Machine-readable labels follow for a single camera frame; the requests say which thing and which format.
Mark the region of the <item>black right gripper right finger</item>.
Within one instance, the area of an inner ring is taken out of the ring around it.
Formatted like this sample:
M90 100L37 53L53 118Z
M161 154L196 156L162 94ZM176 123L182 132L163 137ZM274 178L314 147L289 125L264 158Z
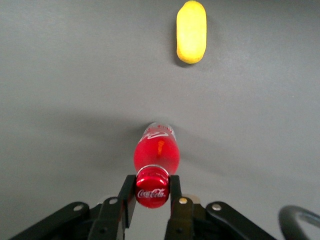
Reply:
M180 177L170 177L166 240L273 240L274 237L225 202L203 207L183 196Z

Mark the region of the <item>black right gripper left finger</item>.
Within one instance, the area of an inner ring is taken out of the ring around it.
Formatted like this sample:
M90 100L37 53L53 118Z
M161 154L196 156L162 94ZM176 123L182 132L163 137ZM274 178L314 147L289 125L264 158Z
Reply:
M117 196L93 208L84 202L72 202L11 239L123 240L135 209L135 180L135 175L128 175Z

